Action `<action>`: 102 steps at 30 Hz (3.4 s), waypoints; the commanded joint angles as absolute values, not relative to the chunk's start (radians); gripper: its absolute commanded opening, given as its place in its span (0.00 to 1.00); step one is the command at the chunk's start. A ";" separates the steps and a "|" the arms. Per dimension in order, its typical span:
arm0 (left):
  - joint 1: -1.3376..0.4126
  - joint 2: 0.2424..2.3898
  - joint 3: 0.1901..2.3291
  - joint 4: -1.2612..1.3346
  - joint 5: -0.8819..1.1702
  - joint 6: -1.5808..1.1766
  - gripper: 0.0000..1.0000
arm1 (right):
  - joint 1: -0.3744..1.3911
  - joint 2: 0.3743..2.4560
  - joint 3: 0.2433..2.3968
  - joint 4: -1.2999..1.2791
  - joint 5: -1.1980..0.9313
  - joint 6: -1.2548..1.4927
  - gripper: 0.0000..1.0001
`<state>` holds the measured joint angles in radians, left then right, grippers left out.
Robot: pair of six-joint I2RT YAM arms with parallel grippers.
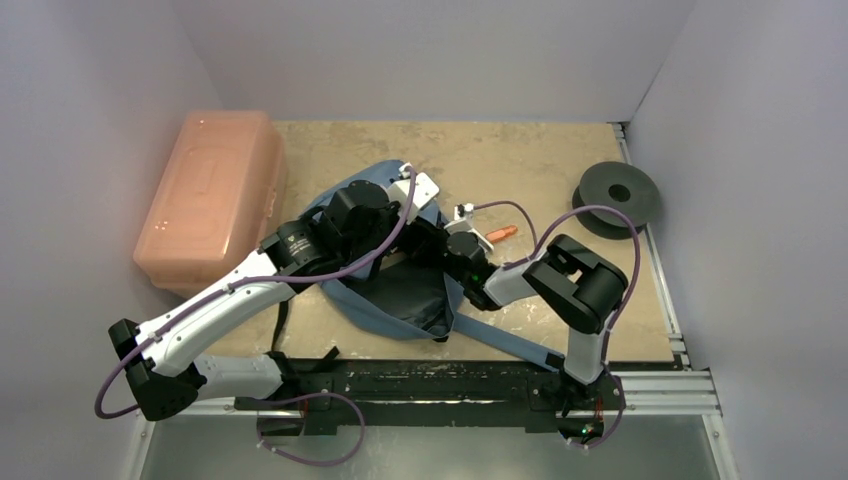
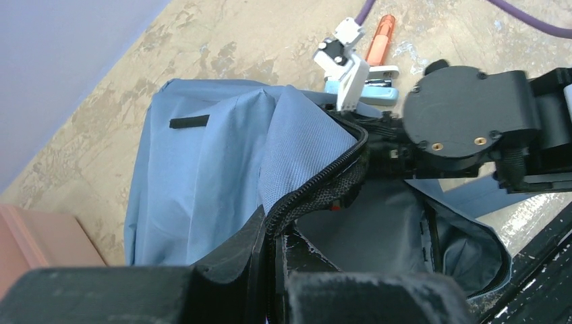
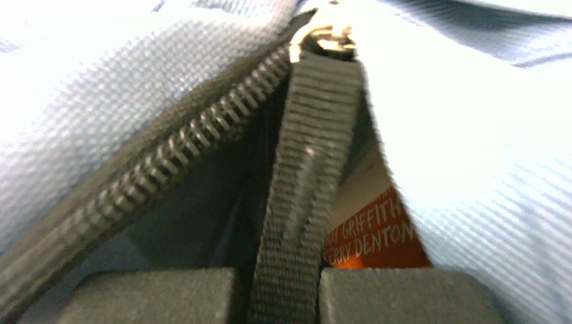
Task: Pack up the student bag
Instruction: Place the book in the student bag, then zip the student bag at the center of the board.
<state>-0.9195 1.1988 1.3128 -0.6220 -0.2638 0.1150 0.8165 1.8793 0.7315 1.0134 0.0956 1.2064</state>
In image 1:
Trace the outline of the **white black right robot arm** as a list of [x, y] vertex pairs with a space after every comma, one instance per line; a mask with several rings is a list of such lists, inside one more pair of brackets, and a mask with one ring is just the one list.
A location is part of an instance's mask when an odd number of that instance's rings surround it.
[[543, 299], [570, 330], [569, 352], [558, 367], [565, 374], [564, 399], [584, 407], [599, 396], [602, 331], [628, 288], [618, 267], [564, 234], [513, 268], [491, 263], [479, 236], [470, 231], [419, 225], [402, 250], [413, 262], [438, 268], [456, 281], [479, 310], [496, 311], [533, 296]]

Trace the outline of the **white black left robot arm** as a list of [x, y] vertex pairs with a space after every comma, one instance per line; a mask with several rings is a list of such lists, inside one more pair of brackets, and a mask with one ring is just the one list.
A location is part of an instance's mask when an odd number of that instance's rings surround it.
[[115, 322], [108, 336], [120, 362], [97, 393], [96, 415], [114, 418], [103, 400], [119, 376], [135, 399], [128, 412], [149, 421], [171, 418], [198, 400], [227, 396], [289, 407], [298, 382], [283, 372], [280, 355], [218, 358], [207, 355], [207, 348], [314, 284], [374, 270], [438, 194], [424, 173], [388, 185], [353, 180], [281, 224], [231, 272], [185, 303], [145, 322]]

